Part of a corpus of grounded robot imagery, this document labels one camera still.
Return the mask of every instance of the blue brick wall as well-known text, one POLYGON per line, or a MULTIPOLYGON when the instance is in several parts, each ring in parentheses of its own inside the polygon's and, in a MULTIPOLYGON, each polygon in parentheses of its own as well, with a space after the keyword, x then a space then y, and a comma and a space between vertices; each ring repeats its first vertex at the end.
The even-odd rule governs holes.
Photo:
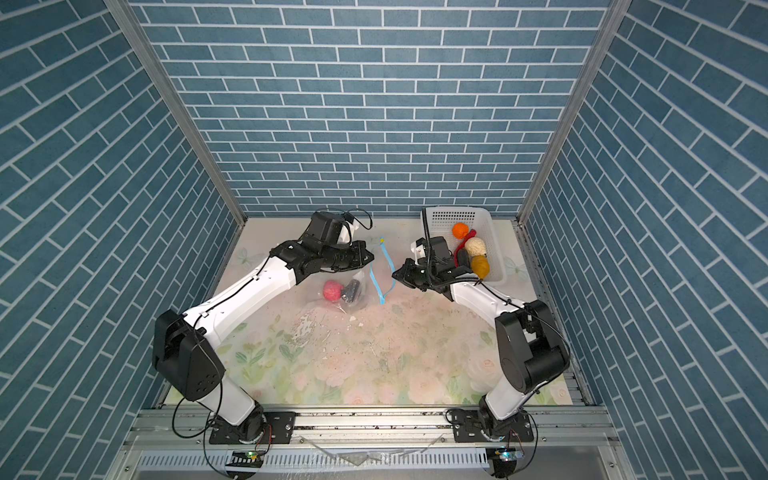
POLYGON ((0 478, 98 477, 235 226, 101 0, 0 12, 0 478))
POLYGON ((530 219, 640 478, 768 478, 767 25, 634 0, 530 219))
POLYGON ((251 3, 131 2, 250 216, 512 217, 609 0, 251 3))

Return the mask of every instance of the red toy fruit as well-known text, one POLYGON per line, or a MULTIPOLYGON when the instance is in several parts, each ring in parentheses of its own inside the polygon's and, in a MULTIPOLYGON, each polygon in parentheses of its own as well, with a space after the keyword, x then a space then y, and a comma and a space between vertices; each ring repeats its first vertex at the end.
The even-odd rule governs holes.
POLYGON ((458 266, 458 257, 456 256, 456 253, 457 253, 459 250, 461 250, 462 248, 464 248, 464 244, 465 244, 465 243, 467 243, 467 240, 469 240, 470 238, 473 238, 473 237, 474 237, 475 235, 477 235, 477 234, 478 234, 478 233, 477 233, 476 231, 474 231, 474 230, 470 230, 470 231, 469 231, 469 233, 467 233, 466 237, 464 237, 464 241, 463 241, 463 242, 461 242, 461 243, 458 245, 458 247, 456 247, 456 251, 453 253, 453 262, 454 262, 454 264, 455 264, 456 266, 458 266))
POLYGON ((341 283, 335 280, 328 280, 323 286, 323 296, 330 302, 336 302, 341 298, 342 288, 344 286, 341 283))

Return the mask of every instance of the mounting plate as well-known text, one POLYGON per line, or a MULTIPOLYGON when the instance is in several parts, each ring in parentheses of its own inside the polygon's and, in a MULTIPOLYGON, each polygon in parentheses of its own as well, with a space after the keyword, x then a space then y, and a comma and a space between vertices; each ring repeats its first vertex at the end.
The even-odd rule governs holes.
MULTIPOLYGON (((456 443, 476 443, 487 442, 489 439, 483 435, 480 428, 480 420, 477 410, 451 409, 446 414, 454 423, 453 440, 456 443)), ((510 430, 514 430, 519 436, 521 442, 533 442, 533 430, 531 430, 531 420, 528 414, 518 415, 519 420, 510 425, 510 430)), ((518 438, 514 435, 509 438, 509 433, 499 442, 507 442, 510 445, 516 443, 518 438)))
MULTIPOLYGON (((272 444, 285 445, 290 443, 293 435, 293 424, 296 422, 295 412, 265 412, 266 425, 265 432, 269 432, 272 426, 272 444)), ((237 439, 231 438, 226 429, 213 430, 210 434, 211 445, 249 445, 240 443, 237 439)), ((259 447, 266 447, 266 439, 259 442, 259 447)))

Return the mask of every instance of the floral table mat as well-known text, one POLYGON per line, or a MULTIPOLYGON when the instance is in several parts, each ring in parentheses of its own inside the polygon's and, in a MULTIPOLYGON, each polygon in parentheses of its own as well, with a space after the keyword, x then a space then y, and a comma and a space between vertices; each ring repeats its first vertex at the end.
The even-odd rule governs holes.
MULTIPOLYGON (((305 226, 306 220, 298 219, 249 220, 218 291, 305 226)), ((496 220, 495 228, 508 275, 499 289, 520 300, 535 299, 510 222, 496 220)), ((377 220, 360 238, 375 248, 384 237, 399 267, 410 254, 409 244, 422 236, 420 229, 418 220, 377 220)), ((390 272, 382 255, 372 268, 388 289, 390 272)), ((321 291, 326 280, 346 283, 353 273, 315 275, 271 300, 217 349, 228 374, 259 402, 290 405, 473 405, 501 378, 495 331, 483 319, 442 295, 399 283, 381 305, 369 270, 363 271, 365 292, 351 309, 324 300, 321 291)), ((172 390, 166 401, 179 399, 172 390)), ((529 404, 570 405, 563 378, 529 404)))

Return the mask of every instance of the pink ball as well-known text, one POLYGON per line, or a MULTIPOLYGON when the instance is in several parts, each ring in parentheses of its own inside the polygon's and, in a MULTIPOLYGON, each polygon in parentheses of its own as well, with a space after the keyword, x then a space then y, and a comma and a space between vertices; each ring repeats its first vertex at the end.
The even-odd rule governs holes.
POLYGON ((323 286, 323 296, 330 302, 336 302, 341 298, 343 285, 335 280, 328 280, 323 286))

